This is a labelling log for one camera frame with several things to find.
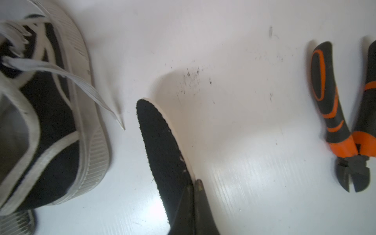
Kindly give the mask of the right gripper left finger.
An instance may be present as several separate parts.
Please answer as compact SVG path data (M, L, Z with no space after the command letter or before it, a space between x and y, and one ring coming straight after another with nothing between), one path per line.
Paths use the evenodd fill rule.
M187 185L182 193L179 207L168 235L194 234L194 189Z

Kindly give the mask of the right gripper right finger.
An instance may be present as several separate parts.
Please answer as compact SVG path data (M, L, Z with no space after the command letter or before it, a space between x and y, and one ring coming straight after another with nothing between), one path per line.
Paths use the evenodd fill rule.
M195 235L220 235L200 179L194 184L194 232Z

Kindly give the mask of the black insole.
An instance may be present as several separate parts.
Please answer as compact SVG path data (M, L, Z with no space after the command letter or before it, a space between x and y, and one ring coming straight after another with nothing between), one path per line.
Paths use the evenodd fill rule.
M154 101L139 99L137 118L145 144L149 167L170 225L173 224L186 186L193 183L172 123Z

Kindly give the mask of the black white sneaker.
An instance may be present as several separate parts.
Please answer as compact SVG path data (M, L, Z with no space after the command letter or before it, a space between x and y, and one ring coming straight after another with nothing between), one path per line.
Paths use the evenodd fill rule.
M94 189L110 163L85 41L53 1L1 1L1 215Z
M1 235L34 235L35 228L33 210L1 216Z

